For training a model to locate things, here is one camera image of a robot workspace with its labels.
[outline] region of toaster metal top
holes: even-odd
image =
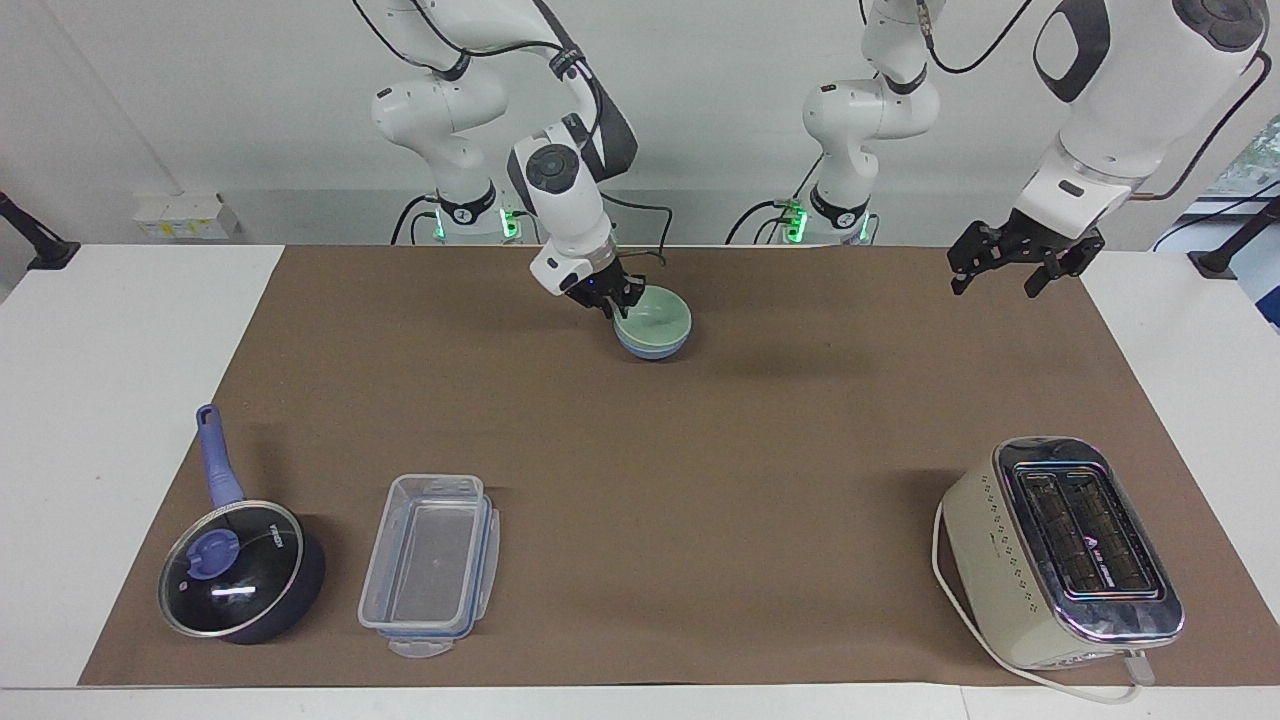
[[[1178,635],[1181,602],[1101,452],[1075,438],[1018,438],[992,461],[1041,591],[1068,630],[1120,646]]]

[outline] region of black stand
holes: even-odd
[[[1211,252],[1188,252],[1187,256],[1192,259],[1192,264],[1196,265],[1202,277],[1213,281],[1234,281],[1236,278],[1235,273],[1231,272],[1231,258],[1240,250],[1244,250],[1244,246],[1276,220],[1280,220],[1280,197],[1275,197],[1267,202],[1257,215],[1249,218],[1249,222],[1244,223],[1243,228],[1235,231],[1235,234],[1229,237],[1217,250]]]
[[[36,258],[27,265],[28,270],[61,270],[79,250],[78,242],[67,242],[58,237],[58,233],[28,215],[3,192],[0,192],[0,217],[9,220],[9,224],[36,249]]]

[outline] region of white table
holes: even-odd
[[[192,409],[212,398],[280,252],[91,245],[0,304],[0,717],[1075,720],[1280,707],[1280,688],[1155,688],[1120,708],[1039,688],[927,684],[72,688],[192,441]],[[1181,256],[1103,254],[1085,286],[1280,616],[1280,337],[1238,286],[1201,279]]]

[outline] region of toaster power cord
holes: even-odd
[[[1129,678],[1133,679],[1134,684],[1130,685],[1124,694],[1117,697],[1093,694],[1091,692],[1073,688],[1070,685],[1064,685],[1062,683],[1055,683],[1053,680],[1047,680],[1044,678],[1041,678],[1039,675],[1036,675],[1034,673],[1028,673],[1027,670],[1014,667],[1012,665],[1005,662],[998,655],[996,655],[996,651],[991,650],[991,646],[987,644],[986,638],[983,638],[982,633],[978,632],[978,626],[973,624],[973,620],[970,620],[969,615],[965,614],[964,607],[960,606],[960,601],[956,598],[956,594],[951,592],[951,585],[948,585],[946,579],[942,578],[942,570],[938,568],[938,538],[941,537],[941,534],[942,534],[942,503],[940,502],[937,512],[933,514],[933,577],[937,578],[938,584],[942,585],[942,592],[946,593],[947,600],[951,601],[951,607],[956,609],[956,615],[959,615],[960,619],[964,620],[965,628],[969,628],[969,633],[973,634],[973,639],[978,641],[978,644],[982,646],[982,650],[987,651],[987,655],[989,655],[991,659],[995,660],[997,665],[1000,665],[1005,670],[1009,670],[1014,675],[1018,675],[1019,678],[1030,680],[1033,683],[1038,683],[1041,685],[1044,685],[1046,688],[1051,688],[1066,693],[1069,696],[1075,696],[1082,700],[1101,702],[1103,705],[1124,705],[1126,702],[1132,702],[1133,698],[1138,697],[1138,693],[1142,691],[1143,685],[1155,684],[1156,678],[1151,674],[1151,665],[1147,664],[1146,653],[1140,651],[1126,653],[1125,669],[1129,670]]]

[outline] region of transparent container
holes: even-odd
[[[448,651],[484,618],[499,536],[479,478],[397,478],[360,593],[360,624],[404,657]]]

